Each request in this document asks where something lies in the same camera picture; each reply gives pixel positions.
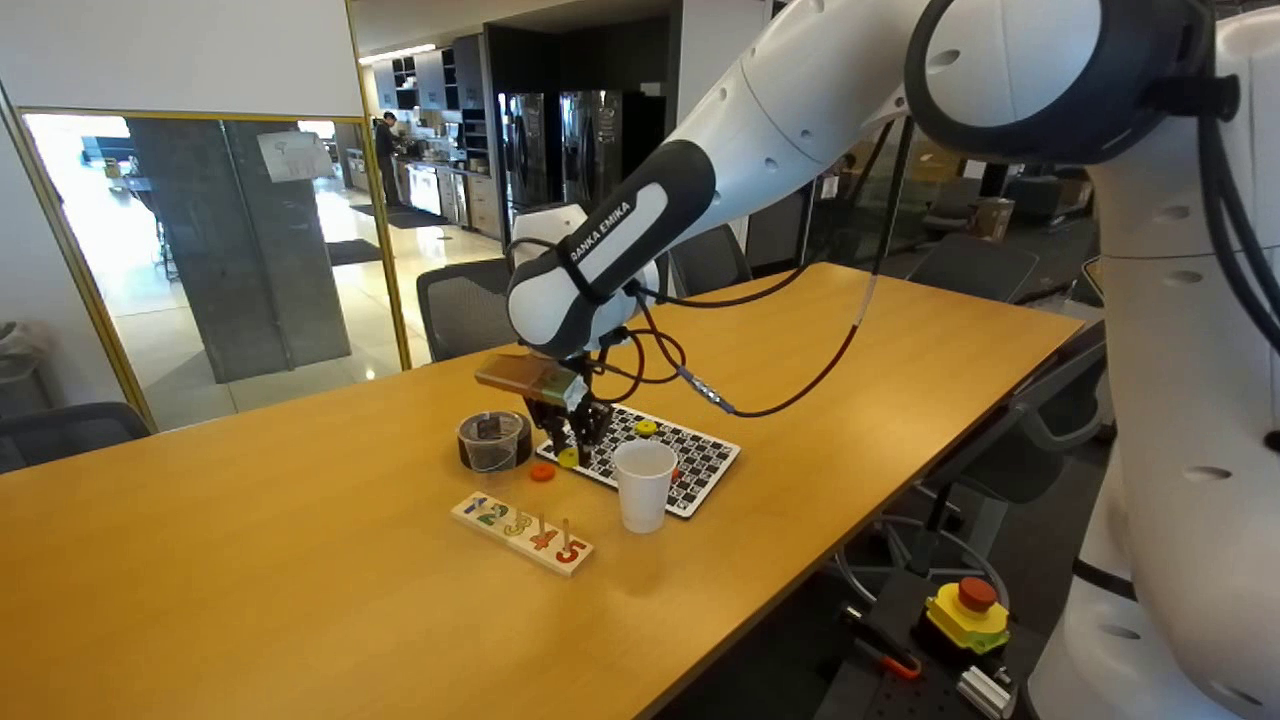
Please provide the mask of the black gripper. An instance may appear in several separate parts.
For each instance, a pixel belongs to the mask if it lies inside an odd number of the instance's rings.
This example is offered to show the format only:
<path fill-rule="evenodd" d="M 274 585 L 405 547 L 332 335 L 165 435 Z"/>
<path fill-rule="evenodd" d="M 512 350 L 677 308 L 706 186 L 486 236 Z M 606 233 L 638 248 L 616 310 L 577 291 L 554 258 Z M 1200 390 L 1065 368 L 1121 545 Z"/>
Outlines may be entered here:
<path fill-rule="evenodd" d="M 531 424 L 545 432 L 539 454 L 555 461 L 563 447 L 579 447 L 579 464 L 598 464 L 598 441 L 610 432 L 610 403 L 579 398 L 577 408 L 559 408 L 549 398 L 527 403 Z"/>

